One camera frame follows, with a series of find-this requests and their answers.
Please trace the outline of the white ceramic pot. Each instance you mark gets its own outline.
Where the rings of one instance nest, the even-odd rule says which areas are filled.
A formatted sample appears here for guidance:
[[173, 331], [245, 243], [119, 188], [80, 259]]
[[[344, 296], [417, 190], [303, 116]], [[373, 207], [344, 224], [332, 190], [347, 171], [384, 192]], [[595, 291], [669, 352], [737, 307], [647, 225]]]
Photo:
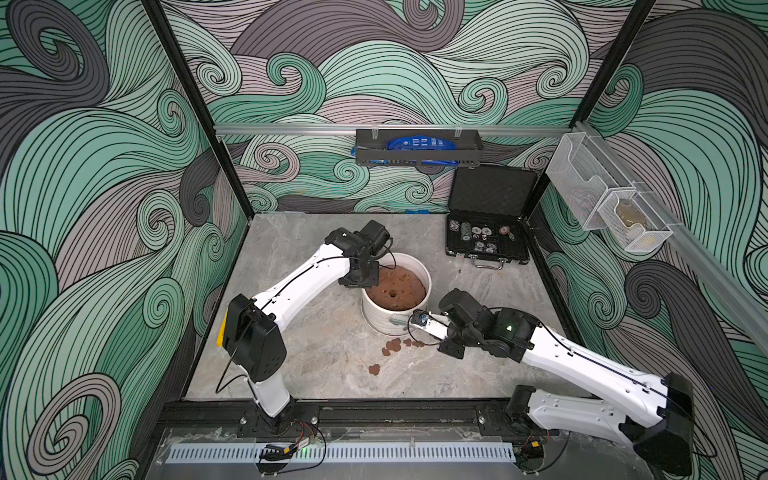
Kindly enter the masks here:
[[432, 278], [427, 270], [426, 266], [417, 258], [404, 254], [394, 253], [388, 254], [380, 261], [380, 268], [393, 268], [404, 267], [414, 272], [419, 279], [424, 283], [427, 289], [427, 297], [416, 308], [406, 311], [389, 311], [375, 305], [365, 294], [365, 289], [362, 293], [361, 309], [365, 321], [368, 325], [378, 333], [387, 336], [403, 336], [406, 334], [406, 328], [398, 328], [397, 326], [389, 323], [389, 318], [392, 316], [408, 316], [415, 310], [425, 310], [428, 304], [429, 297], [432, 290]]

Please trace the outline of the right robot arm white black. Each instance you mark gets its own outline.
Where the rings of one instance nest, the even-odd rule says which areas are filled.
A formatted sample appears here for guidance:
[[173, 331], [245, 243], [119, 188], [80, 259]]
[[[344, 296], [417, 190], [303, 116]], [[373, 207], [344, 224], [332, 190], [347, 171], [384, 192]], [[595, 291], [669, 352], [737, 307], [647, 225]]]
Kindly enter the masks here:
[[535, 427], [566, 430], [629, 446], [646, 463], [690, 476], [698, 453], [691, 382], [612, 361], [555, 333], [535, 316], [514, 308], [489, 308], [454, 289], [437, 313], [418, 313], [413, 325], [436, 338], [440, 352], [456, 359], [479, 348], [551, 374], [587, 391], [585, 397], [552, 394], [520, 385], [507, 407], [511, 418]]

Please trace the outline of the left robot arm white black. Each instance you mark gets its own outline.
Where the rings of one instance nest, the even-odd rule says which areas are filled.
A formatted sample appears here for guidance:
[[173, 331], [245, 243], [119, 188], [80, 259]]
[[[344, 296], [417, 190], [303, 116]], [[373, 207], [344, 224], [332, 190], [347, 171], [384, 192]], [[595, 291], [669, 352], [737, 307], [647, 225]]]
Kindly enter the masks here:
[[281, 367], [287, 358], [283, 332], [294, 317], [328, 286], [372, 288], [379, 283], [379, 259], [391, 252], [391, 235], [369, 221], [359, 231], [333, 230], [312, 256], [271, 288], [234, 297], [227, 306], [217, 345], [229, 364], [243, 371], [268, 431], [276, 433], [294, 420], [295, 401]]

